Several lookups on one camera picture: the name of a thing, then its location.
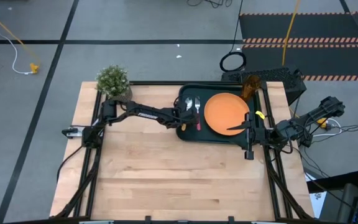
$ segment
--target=wooden table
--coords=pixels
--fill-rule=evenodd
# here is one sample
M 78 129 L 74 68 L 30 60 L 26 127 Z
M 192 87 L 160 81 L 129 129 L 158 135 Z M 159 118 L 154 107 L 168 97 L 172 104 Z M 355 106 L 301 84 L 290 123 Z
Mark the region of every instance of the wooden table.
M 95 86 L 95 82 L 82 83 L 73 124 L 91 123 Z M 132 86 L 133 100 L 156 108 L 171 107 L 180 87 Z M 268 83 L 268 93 L 276 123 L 290 118 L 282 83 Z M 80 144 L 80 138 L 69 139 L 65 157 Z M 228 216 L 237 221 L 274 220 L 263 150 L 260 146 L 253 150 L 255 159 L 247 161 L 238 146 L 184 142 L 174 129 L 129 117 L 106 128 L 91 219 L 144 220 L 150 215 L 152 220 L 214 221 Z M 51 215 L 77 190 L 84 153 L 63 167 Z M 314 216 L 300 155 L 296 151 L 282 154 L 282 161 L 289 191 Z M 279 190 L 277 194 L 284 217 L 282 194 Z M 81 214 L 85 214 L 87 198 L 85 192 Z

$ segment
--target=spoon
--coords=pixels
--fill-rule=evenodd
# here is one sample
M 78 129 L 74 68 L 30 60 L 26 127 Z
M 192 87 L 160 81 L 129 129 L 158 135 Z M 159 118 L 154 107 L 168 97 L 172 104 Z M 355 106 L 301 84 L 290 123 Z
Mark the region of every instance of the spoon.
M 191 108 L 191 106 L 193 106 L 193 100 L 190 97 L 185 99 L 185 103 L 186 103 L 186 110 L 189 110 Z M 186 124 L 183 124 L 181 126 L 181 130 L 182 131 L 186 130 Z

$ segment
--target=small plant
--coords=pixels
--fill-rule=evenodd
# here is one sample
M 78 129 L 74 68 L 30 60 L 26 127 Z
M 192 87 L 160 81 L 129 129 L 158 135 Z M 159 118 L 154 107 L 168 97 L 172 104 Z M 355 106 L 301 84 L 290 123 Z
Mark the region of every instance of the small plant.
M 110 98 L 126 96 L 132 92 L 127 79 L 127 71 L 118 65 L 110 65 L 102 69 L 96 77 L 97 89 Z

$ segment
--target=black tray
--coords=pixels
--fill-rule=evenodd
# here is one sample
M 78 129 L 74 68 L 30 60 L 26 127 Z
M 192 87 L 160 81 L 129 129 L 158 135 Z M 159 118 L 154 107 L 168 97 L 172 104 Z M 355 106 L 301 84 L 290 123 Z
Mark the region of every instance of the black tray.
M 204 118 L 204 107 L 206 102 L 218 93 L 232 93 L 237 96 L 241 95 L 241 86 L 227 86 L 227 85 L 202 85 L 202 84 L 187 84 L 180 88 L 180 100 L 185 100 L 187 97 L 192 97 L 193 106 L 195 107 L 194 96 L 200 97 L 200 123 L 201 131 L 198 131 L 196 125 L 188 125 L 185 131 L 177 128 L 177 136 L 184 141 L 196 142 L 211 142 L 223 144 L 237 144 L 243 149 L 247 149 L 246 132 L 243 131 L 235 136 L 225 136 L 213 131 L 207 124 Z M 260 111 L 259 95 L 255 94 L 248 102 L 250 113 L 255 114 L 255 111 Z

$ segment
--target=black ring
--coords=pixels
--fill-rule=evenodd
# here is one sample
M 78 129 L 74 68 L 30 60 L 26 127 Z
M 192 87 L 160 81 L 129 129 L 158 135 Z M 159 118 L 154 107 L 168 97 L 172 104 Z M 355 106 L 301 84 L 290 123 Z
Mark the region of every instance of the black ring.
M 242 57 L 242 65 L 240 65 L 240 67 L 235 68 L 233 70 L 227 70 L 223 67 L 223 61 L 225 61 L 225 59 L 227 59 L 229 56 L 231 55 L 240 55 Z M 243 54 L 242 52 L 229 52 L 227 55 L 225 55 L 222 59 L 221 62 L 219 63 L 219 66 L 221 67 L 221 70 L 224 72 L 235 72 L 235 71 L 239 71 L 242 70 L 246 67 L 247 65 L 247 57 L 245 54 Z

